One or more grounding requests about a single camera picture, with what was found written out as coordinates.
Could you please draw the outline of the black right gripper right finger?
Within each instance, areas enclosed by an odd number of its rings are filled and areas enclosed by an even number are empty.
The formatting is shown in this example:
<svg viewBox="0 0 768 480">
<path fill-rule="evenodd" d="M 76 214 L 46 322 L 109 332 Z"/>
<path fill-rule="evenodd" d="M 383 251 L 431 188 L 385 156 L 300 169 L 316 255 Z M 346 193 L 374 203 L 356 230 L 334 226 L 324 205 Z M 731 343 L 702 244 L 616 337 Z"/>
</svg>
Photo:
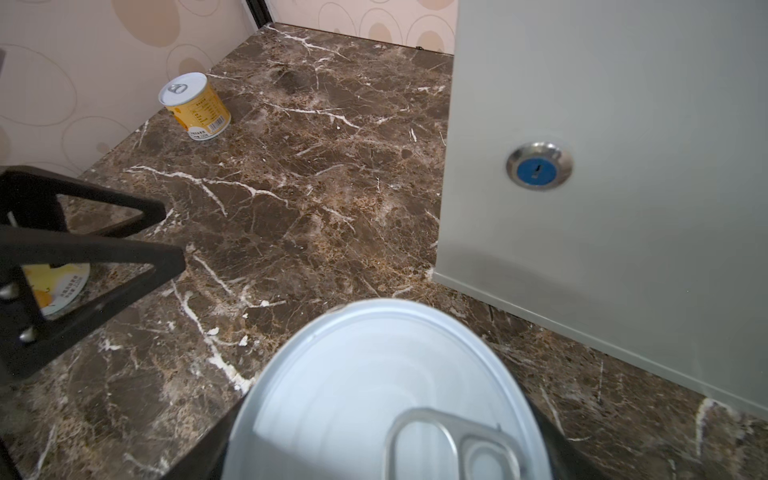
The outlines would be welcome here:
<svg viewBox="0 0 768 480">
<path fill-rule="evenodd" d="M 554 479 L 560 480 L 608 480 L 609 477 L 597 468 L 585 455 L 579 452 L 557 429 L 557 427 L 537 408 L 530 398 L 526 398 L 549 457 Z"/>
</svg>

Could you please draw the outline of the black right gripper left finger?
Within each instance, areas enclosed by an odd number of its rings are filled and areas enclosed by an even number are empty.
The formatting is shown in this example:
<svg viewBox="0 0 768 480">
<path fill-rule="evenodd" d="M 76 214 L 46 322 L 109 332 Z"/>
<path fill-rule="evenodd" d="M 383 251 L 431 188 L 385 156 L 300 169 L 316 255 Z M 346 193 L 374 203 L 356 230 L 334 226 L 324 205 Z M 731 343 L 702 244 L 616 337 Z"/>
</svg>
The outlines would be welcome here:
<svg viewBox="0 0 768 480">
<path fill-rule="evenodd" d="M 229 437 L 245 399 L 241 398 L 162 480 L 220 480 Z"/>
</svg>

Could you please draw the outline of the yellow green label can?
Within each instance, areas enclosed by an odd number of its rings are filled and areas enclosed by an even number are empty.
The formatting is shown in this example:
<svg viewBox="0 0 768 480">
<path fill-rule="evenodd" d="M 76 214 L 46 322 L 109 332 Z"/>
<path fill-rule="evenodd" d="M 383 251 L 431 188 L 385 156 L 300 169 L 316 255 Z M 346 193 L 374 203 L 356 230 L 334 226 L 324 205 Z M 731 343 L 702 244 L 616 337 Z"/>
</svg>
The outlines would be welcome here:
<svg viewBox="0 0 768 480">
<path fill-rule="evenodd" d="M 90 276 L 88 263 L 65 264 L 51 267 L 49 264 L 22 267 L 41 313 L 51 317 L 70 305 L 85 288 Z"/>
</svg>

